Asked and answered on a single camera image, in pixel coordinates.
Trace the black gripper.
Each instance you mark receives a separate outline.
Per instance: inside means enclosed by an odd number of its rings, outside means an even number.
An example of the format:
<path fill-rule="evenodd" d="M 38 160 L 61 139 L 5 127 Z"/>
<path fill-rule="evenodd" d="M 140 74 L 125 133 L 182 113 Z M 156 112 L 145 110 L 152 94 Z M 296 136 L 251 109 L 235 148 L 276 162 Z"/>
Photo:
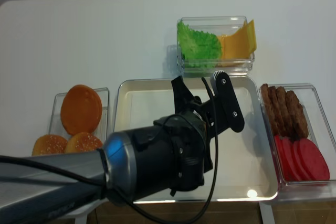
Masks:
<path fill-rule="evenodd" d="M 192 95 L 182 76 L 173 79 L 171 85 L 175 113 L 153 122 L 159 127 L 153 140 L 166 134 L 172 143 L 176 178 L 170 195 L 175 196 L 204 185 L 204 174 L 213 169 L 210 141 L 218 138 L 218 132 L 214 99 L 202 103 Z"/>

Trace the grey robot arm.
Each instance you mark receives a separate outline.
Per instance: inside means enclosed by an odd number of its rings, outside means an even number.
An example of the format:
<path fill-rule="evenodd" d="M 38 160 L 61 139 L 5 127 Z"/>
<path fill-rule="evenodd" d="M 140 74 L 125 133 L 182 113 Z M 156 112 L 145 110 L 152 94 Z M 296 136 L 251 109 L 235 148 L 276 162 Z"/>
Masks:
<path fill-rule="evenodd" d="M 165 189 L 175 195 L 204 183 L 217 168 L 209 143 L 219 134 L 223 91 L 206 86 L 200 103 L 181 78 L 172 82 L 175 113 L 152 126 L 115 132 L 82 154 L 1 157 L 1 223 L 44 223 L 97 199 L 133 205 Z"/>

